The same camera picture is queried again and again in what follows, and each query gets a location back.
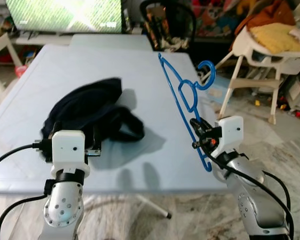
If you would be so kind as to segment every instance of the black cloth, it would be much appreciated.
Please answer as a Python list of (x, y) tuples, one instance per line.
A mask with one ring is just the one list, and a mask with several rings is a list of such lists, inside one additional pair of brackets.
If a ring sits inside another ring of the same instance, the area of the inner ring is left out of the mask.
[[(44, 139), (59, 123), (63, 130), (81, 130), (85, 134), (85, 147), (93, 144), (93, 128), (97, 127), (101, 140), (133, 142), (141, 140), (143, 123), (124, 106), (115, 105), (122, 94), (121, 79), (114, 77), (79, 87), (58, 101), (44, 122)], [(122, 131), (122, 125), (129, 132)]]

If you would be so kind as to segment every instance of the toy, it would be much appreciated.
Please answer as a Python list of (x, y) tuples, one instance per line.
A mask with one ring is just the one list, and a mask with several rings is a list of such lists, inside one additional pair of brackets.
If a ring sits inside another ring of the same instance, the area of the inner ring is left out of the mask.
[(236, 6), (236, 14), (242, 15), (245, 9), (252, 9), (256, 2), (257, 0), (241, 0)]
[(224, 11), (224, 12), (227, 12), (227, 11), (231, 10), (231, 9), (234, 8), (239, 2), (240, 2), (240, 0), (225, 0), (224, 5), (223, 5), (223, 11)]
[(224, 1), (223, 0), (211, 0), (211, 4), (214, 7), (221, 7), (224, 5)]
[(221, 33), (221, 29), (216, 23), (220, 13), (220, 9), (213, 7), (211, 3), (208, 5), (201, 16), (202, 25), (199, 30), (200, 35), (216, 36)]
[(216, 24), (221, 28), (223, 35), (226, 36), (234, 32), (238, 25), (238, 19), (221, 13), (216, 21)]
[(210, 0), (192, 0), (192, 10), (196, 18), (199, 18), (202, 12), (202, 7), (208, 6)]

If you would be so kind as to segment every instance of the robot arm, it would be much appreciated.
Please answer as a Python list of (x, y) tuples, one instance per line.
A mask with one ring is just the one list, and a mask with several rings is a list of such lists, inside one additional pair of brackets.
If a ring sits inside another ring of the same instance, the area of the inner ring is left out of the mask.
[(243, 141), (243, 119), (239, 116), (223, 118), (216, 126), (201, 119), (191, 119), (199, 141), (192, 144), (214, 158), (212, 164), (214, 175), (226, 182), (229, 191), (237, 200), (246, 232), (251, 240), (288, 240), (288, 226), (282, 207), (258, 185), (231, 171), (220, 168), (228, 166), (244, 173), (260, 184), (268, 186), (267, 176), (257, 166), (249, 162), (244, 154), (239, 154), (235, 148)]
[(61, 130), (52, 137), (51, 195), (43, 207), (43, 230), (39, 240), (77, 240), (77, 229), (84, 215), (84, 179), (90, 168), (85, 158), (85, 135)]
[[(214, 159), (214, 175), (225, 181), (237, 199), (241, 218), (251, 240), (289, 240), (288, 225), (282, 207), (257, 184), (229, 169), (244, 173), (267, 186), (267, 176), (235, 148), (243, 141), (243, 119), (223, 118), (211, 127), (206, 121), (190, 121), (201, 147)], [(39, 240), (77, 240), (83, 218), (84, 178), (90, 173), (85, 158), (85, 136), (81, 131), (61, 130), (52, 137), (51, 174), (55, 177), (51, 196), (43, 208), (44, 226)]]

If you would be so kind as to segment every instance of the white shelf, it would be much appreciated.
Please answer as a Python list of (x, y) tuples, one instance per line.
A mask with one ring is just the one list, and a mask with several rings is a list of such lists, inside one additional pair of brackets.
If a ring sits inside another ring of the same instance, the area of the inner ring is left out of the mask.
[(27, 36), (13, 37), (10, 41), (13, 44), (20, 45), (69, 45), (73, 35), (53, 35), (53, 34), (39, 34), (37, 36), (32, 36), (29, 40)]

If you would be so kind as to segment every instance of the black office chair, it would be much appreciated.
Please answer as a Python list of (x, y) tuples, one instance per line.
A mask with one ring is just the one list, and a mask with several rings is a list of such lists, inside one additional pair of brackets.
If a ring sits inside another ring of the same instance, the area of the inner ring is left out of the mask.
[(172, 38), (179, 37), (181, 39), (185, 39), (189, 37), (189, 48), (186, 50), (186, 52), (190, 53), (191, 46), (193, 46), (195, 41), (197, 27), (197, 20), (194, 12), (187, 6), (173, 0), (143, 1), (140, 4), (142, 17), (151, 26), (155, 32), (155, 35), (159, 32), (159, 30), (155, 29), (157, 26), (151, 25), (152, 23), (147, 16), (147, 7), (152, 4), (160, 4), (161, 6), (165, 7), (165, 16), (169, 27), (169, 34)]

